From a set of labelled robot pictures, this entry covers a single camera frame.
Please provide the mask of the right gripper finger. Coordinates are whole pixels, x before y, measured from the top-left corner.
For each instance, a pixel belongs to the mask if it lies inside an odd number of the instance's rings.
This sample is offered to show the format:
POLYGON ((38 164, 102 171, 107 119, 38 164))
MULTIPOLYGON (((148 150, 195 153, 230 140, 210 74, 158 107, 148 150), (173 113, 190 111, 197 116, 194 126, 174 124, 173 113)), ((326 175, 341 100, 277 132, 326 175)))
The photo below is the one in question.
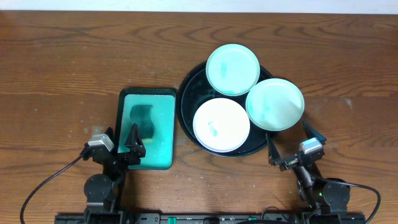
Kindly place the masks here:
POLYGON ((303 130, 305 131, 305 134, 308 139, 311 138, 317 138, 321 144, 326 143, 326 137, 324 137, 321 133, 319 133, 316 129, 314 129, 308 121, 305 119, 302 121, 303 124, 303 130))
POLYGON ((280 162, 280 154, 269 134, 266 134, 266 139, 268 142, 269 164, 278 165, 280 162))

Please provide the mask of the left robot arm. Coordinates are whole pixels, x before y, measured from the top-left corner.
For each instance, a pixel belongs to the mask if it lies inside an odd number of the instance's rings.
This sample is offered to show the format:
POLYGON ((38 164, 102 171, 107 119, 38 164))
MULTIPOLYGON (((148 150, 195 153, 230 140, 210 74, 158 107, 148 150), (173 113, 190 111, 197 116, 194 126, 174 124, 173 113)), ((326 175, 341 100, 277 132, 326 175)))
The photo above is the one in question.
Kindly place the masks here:
POLYGON ((113 152, 111 138, 106 133, 97 134, 80 153, 84 161, 92 158, 103 166, 103 172, 92 175, 84 185, 85 223, 129 223, 127 212, 120 209, 126 174, 146 156, 137 124, 132 125, 124 146, 127 152, 113 152))

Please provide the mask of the dark green scrub sponge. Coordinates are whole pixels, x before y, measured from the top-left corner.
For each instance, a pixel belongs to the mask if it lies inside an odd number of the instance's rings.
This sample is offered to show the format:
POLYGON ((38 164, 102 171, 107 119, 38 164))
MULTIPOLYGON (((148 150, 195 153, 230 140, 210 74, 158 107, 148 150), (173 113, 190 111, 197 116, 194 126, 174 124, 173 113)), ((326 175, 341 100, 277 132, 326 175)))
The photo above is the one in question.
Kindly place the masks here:
POLYGON ((151 120, 152 105, 134 105, 130 117, 138 125, 141 138, 151 139, 154 135, 154 124, 151 120))

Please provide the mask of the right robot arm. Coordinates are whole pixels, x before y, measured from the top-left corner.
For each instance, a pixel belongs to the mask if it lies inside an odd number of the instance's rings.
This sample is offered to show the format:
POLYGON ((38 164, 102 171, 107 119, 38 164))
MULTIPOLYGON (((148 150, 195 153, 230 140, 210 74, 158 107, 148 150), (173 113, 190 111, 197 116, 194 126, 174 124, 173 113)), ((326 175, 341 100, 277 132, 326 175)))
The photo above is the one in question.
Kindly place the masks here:
POLYGON ((347 214, 350 187, 341 179, 322 177, 315 162, 324 155, 326 137, 307 121, 302 121, 302 124, 307 140, 299 144, 299 152, 285 159, 281 158, 270 135, 266 135, 269 164, 279 166, 281 171, 293 170, 299 194, 309 205, 298 216, 298 222, 342 223, 342 216, 347 214))

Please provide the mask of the white plate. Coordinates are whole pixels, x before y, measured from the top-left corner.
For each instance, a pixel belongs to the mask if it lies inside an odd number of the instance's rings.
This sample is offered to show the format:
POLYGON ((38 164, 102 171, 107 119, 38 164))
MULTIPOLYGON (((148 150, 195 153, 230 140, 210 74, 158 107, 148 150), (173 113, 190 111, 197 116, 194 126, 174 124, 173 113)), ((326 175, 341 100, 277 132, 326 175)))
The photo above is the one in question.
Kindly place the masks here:
POLYGON ((244 144, 250 133, 246 110, 227 98, 204 102, 193 117, 193 132, 206 149, 231 152, 244 144))

